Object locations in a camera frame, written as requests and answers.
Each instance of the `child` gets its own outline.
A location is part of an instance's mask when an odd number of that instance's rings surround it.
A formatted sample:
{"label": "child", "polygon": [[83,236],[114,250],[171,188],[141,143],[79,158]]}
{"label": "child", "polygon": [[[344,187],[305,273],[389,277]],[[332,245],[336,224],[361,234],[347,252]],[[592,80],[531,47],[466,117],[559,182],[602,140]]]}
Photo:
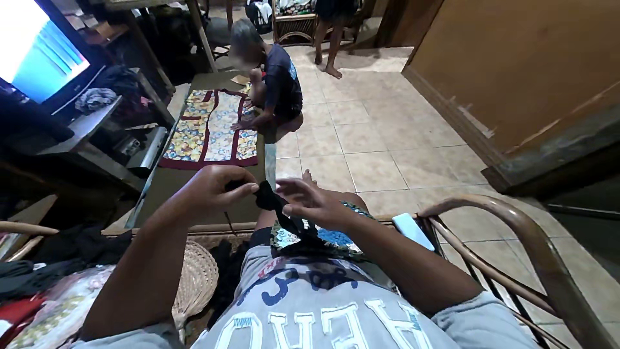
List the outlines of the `child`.
{"label": "child", "polygon": [[330,25],[333,25],[334,30],[329,39],[329,56],[323,71],[337,79],[342,78],[342,73],[334,68],[334,61],[340,49],[344,23],[350,21],[355,11],[357,11],[357,7],[356,0],[317,0],[314,6],[314,12],[319,16],[319,25],[314,36],[314,48],[316,51],[314,63],[319,65],[323,62],[321,44],[325,39],[327,29],[329,29]]}
{"label": "child", "polygon": [[[304,121],[301,86],[284,48],[276,43],[265,43],[249,19],[240,19],[232,25],[229,56],[240,70],[251,70],[249,97],[253,105],[263,108],[254,120],[241,121],[231,129],[258,130],[269,138],[275,136],[275,140],[297,131]],[[265,65],[264,78],[259,68],[261,64]]]}

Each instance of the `navy t-shirt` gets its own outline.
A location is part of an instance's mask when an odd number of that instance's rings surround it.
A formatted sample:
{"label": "navy t-shirt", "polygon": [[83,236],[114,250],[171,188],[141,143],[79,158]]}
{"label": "navy t-shirt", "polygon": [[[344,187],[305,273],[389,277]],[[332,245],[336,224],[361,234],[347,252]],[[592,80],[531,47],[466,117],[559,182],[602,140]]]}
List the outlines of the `navy t-shirt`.
{"label": "navy t-shirt", "polygon": [[265,107],[275,106],[274,114],[287,119],[299,115],[302,106],[301,86],[288,53],[274,43],[265,64],[267,95]]}

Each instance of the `floral cloth on floor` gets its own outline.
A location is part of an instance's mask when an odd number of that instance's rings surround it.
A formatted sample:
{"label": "floral cloth on floor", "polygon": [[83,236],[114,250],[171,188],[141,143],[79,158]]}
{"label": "floral cloth on floor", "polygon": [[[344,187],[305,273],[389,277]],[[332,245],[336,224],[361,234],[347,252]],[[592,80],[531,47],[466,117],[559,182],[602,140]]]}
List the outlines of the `floral cloth on floor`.
{"label": "floral cloth on floor", "polygon": [[192,91],[159,166],[199,170],[213,163],[256,165],[258,133],[231,130],[240,119],[255,117],[253,107],[243,108],[246,98],[226,90]]}

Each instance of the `bare foot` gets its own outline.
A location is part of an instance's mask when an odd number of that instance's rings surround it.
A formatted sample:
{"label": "bare foot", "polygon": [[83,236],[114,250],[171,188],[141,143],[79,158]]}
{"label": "bare foot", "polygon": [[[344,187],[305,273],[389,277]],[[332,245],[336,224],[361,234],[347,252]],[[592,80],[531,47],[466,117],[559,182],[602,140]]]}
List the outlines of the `bare foot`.
{"label": "bare foot", "polygon": [[323,53],[317,51],[316,56],[314,57],[314,64],[319,65],[323,63]]}
{"label": "bare foot", "polygon": [[312,174],[310,173],[309,169],[306,169],[306,171],[304,171],[304,174],[301,175],[301,179],[303,179],[305,182],[308,182],[308,184],[317,185],[316,181],[312,180]]}
{"label": "bare foot", "polygon": [[333,65],[327,65],[325,69],[323,69],[327,74],[330,74],[334,78],[342,79],[342,73],[336,70]]}

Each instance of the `hand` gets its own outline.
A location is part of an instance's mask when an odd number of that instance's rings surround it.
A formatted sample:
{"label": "hand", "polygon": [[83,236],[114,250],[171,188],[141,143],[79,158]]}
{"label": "hand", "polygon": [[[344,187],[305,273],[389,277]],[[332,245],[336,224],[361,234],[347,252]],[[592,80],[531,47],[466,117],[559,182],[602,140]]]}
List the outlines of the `hand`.
{"label": "hand", "polygon": [[[242,181],[245,184],[227,192],[224,187],[230,181]],[[208,165],[198,171],[179,193],[192,219],[225,211],[229,205],[257,190],[259,185],[247,170],[238,166]]]}
{"label": "hand", "polygon": [[280,185],[276,192],[291,201],[282,209],[285,214],[341,232],[346,232],[352,221],[359,216],[315,184],[299,178],[278,179],[276,183]]}
{"label": "hand", "polygon": [[241,120],[236,124],[233,124],[231,126],[231,130],[233,131],[238,131],[238,130],[250,130],[252,129],[252,122],[251,121],[247,121],[247,120]]}

